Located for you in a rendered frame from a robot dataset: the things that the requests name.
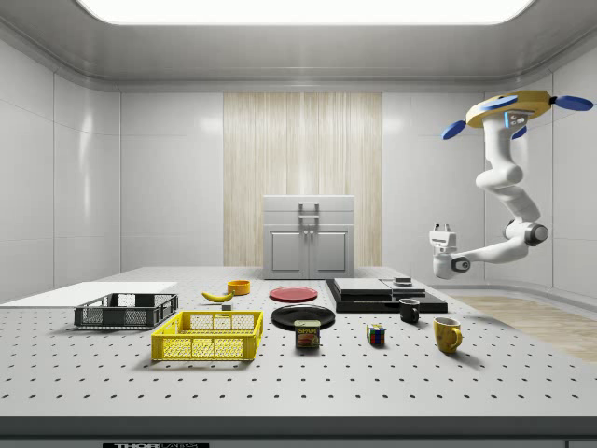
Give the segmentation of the white board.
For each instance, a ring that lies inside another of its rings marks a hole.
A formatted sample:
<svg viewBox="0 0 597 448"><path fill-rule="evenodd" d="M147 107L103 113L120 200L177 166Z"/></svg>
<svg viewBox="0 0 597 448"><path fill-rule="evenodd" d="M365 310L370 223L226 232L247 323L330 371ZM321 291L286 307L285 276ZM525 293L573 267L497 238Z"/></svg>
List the white board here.
<svg viewBox="0 0 597 448"><path fill-rule="evenodd" d="M175 285L175 282L82 282L2 303L0 307L76 307L110 293L160 293Z"/></svg>

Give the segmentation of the yellow basket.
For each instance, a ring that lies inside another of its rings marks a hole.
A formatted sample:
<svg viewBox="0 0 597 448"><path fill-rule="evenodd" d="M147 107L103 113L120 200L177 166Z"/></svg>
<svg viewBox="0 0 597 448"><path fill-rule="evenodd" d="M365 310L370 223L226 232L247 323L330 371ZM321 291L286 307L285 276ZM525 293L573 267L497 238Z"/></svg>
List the yellow basket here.
<svg viewBox="0 0 597 448"><path fill-rule="evenodd" d="M252 360L261 311L181 311L151 334L154 360Z"/></svg>

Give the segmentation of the flat-sided can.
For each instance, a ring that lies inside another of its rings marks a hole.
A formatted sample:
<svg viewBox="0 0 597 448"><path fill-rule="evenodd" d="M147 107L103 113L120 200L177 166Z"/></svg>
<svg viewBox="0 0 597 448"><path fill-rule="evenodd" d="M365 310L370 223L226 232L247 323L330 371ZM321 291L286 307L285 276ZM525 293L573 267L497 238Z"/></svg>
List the flat-sided can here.
<svg viewBox="0 0 597 448"><path fill-rule="evenodd" d="M294 328L297 348L318 348L320 346L321 322L319 320L295 320Z"/></svg>

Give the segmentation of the black mug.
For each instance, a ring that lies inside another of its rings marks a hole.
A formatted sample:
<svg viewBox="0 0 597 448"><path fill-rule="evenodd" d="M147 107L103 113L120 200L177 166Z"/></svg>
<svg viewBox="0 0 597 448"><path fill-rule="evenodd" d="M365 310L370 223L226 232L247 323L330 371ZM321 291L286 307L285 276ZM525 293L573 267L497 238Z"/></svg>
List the black mug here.
<svg viewBox="0 0 597 448"><path fill-rule="evenodd" d="M420 302L415 299L400 299L398 303L401 320L416 324L420 318Z"/></svg>

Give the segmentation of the red plate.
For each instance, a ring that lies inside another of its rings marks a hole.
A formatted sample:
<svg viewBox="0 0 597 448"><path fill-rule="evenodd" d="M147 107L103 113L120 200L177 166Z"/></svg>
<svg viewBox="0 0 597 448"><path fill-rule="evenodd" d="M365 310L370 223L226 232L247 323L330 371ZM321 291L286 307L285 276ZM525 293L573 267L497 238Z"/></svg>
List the red plate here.
<svg viewBox="0 0 597 448"><path fill-rule="evenodd" d="M310 287L278 287L270 291L270 298L279 302L307 302L317 297L318 292Z"/></svg>

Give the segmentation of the black stove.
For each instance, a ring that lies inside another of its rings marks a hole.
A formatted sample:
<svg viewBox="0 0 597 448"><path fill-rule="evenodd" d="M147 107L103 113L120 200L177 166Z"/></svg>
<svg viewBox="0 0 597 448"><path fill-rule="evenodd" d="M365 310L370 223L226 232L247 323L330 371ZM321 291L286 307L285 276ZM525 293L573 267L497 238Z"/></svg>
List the black stove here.
<svg viewBox="0 0 597 448"><path fill-rule="evenodd" d="M398 313L400 299L415 299L420 303L421 313L449 312L448 303L428 292L414 296L344 294L334 280L327 279L326 283L336 301L337 313Z"/></svg>

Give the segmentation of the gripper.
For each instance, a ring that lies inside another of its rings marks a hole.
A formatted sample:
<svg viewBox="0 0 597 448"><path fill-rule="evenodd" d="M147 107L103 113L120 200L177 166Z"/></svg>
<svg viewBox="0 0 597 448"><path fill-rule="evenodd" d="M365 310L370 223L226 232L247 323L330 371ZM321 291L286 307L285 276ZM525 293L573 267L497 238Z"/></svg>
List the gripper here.
<svg viewBox="0 0 597 448"><path fill-rule="evenodd" d="M451 254L457 251L456 233L451 231L450 225L445 224L443 228L439 223L429 232L429 241L435 255Z"/></svg>

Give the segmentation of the white cabinet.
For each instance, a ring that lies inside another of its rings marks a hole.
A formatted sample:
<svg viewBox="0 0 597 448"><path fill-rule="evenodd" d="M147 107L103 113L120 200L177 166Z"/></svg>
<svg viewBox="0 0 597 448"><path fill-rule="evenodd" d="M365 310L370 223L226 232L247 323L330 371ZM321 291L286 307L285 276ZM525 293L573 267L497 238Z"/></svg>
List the white cabinet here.
<svg viewBox="0 0 597 448"><path fill-rule="evenodd" d="M265 195L266 279L354 275L353 195Z"/></svg>

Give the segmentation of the drone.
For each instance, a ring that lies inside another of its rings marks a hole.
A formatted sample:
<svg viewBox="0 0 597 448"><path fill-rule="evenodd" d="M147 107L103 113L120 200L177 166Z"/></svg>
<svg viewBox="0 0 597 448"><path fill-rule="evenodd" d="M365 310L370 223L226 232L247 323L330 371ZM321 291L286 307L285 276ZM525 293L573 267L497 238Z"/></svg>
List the drone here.
<svg viewBox="0 0 597 448"><path fill-rule="evenodd" d="M441 138L453 138L466 125L480 128L486 117L497 114L504 119L506 128L521 126L521 130L512 136L512 139L516 139L526 133L526 122L529 119L541 116L553 105L575 111L588 111L593 108L592 101L576 96L551 96L547 91L516 91L494 96L472 106L466 113L465 120L458 120L448 126Z"/></svg>

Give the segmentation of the black plate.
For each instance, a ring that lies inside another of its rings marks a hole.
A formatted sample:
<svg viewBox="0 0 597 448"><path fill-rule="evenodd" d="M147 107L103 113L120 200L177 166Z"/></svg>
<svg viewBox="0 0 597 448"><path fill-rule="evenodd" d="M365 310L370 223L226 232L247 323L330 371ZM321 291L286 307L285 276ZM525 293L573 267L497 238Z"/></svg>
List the black plate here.
<svg viewBox="0 0 597 448"><path fill-rule="evenodd" d="M296 320L318 320L322 328L327 328L335 322L335 314L322 306L294 304L275 309L271 313L271 320L287 329L293 329Z"/></svg>

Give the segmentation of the dark grey basket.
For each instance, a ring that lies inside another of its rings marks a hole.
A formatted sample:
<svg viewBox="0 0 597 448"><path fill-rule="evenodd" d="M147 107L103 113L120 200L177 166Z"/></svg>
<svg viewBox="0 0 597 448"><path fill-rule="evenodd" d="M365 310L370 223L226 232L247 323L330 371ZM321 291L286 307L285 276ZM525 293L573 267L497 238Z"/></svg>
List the dark grey basket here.
<svg viewBox="0 0 597 448"><path fill-rule="evenodd" d="M75 325L98 329L154 328L178 308L176 294L111 293L75 309Z"/></svg>

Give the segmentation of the yellow mug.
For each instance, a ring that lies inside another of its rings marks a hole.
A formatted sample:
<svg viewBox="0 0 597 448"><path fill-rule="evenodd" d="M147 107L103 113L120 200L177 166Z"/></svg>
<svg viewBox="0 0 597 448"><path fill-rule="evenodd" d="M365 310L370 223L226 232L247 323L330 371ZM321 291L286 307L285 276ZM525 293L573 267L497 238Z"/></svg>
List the yellow mug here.
<svg viewBox="0 0 597 448"><path fill-rule="evenodd" d="M433 321L438 349L446 354L453 354L463 341L461 323L449 317L438 316Z"/></svg>

